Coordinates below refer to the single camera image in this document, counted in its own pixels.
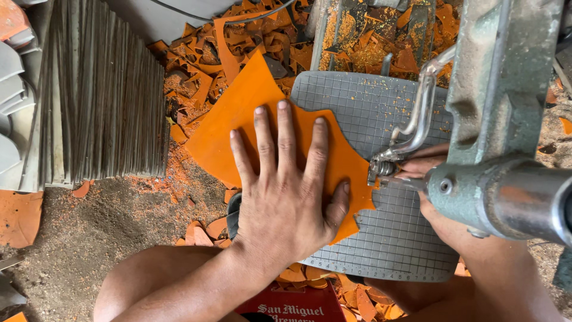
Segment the grid pattern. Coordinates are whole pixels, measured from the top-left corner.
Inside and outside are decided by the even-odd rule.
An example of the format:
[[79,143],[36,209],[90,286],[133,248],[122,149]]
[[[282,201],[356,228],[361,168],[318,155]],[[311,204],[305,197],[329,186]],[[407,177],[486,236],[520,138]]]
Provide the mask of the grid pattern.
[[[394,126],[409,122],[417,86],[370,74],[304,72],[296,78],[290,99],[307,111],[331,110],[350,145],[369,161],[389,147]],[[447,90],[436,89],[423,147],[450,140],[452,116],[444,108],[446,97]],[[399,140],[410,136],[400,134]],[[323,247],[303,263],[390,280],[437,282],[454,274],[459,256],[420,213],[417,192],[390,184],[374,190],[372,199],[376,210],[359,212],[357,234]]]

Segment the forearm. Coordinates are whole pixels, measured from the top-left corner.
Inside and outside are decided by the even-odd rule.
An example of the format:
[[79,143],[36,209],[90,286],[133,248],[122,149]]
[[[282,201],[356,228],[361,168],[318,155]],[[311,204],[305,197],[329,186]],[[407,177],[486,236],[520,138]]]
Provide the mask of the forearm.
[[476,312],[483,321],[562,321],[526,242],[488,237],[461,248],[475,281]]
[[114,322],[219,321],[285,269],[236,243],[179,282],[151,293]]

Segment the fingernail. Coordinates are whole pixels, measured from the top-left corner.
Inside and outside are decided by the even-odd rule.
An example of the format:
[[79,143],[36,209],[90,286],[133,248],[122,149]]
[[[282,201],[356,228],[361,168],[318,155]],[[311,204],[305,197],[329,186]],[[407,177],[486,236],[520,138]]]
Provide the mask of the fingernail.
[[286,109],[286,107],[288,107],[288,102],[285,100],[279,101],[278,102],[278,108],[279,109]]

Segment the san miguel brewery logo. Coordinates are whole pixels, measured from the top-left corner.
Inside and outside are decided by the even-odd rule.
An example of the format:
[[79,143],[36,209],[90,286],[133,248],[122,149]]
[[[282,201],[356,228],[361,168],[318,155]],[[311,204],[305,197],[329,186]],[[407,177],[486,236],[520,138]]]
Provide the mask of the san miguel brewery logo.
[[[267,307],[266,304],[260,304],[258,306],[258,313],[265,313],[270,315],[271,318],[274,319],[275,322],[313,322],[314,320],[308,320],[311,318],[311,315],[318,315],[324,316],[324,312],[322,312],[322,308],[318,307],[317,309],[308,309],[308,308],[299,308],[293,305],[286,305],[284,307]],[[307,319],[298,319],[297,317],[288,317],[288,318],[280,318],[279,315],[298,315],[302,318],[307,317]]]

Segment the left hand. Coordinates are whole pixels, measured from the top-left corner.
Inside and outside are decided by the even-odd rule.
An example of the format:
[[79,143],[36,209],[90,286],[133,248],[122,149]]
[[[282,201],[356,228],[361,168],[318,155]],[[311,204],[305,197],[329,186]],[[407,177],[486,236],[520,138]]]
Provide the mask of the left hand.
[[256,108],[254,118],[260,175],[252,170],[240,133],[231,131],[231,147],[243,185],[239,231],[231,247],[242,247],[248,254],[272,260],[276,269],[284,269],[334,239],[349,210],[349,183],[338,185],[323,213],[321,198],[328,159],[325,120],[320,117],[314,122],[307,165],[300,171],[288,102],[278,103],[278,160],[265,108]]

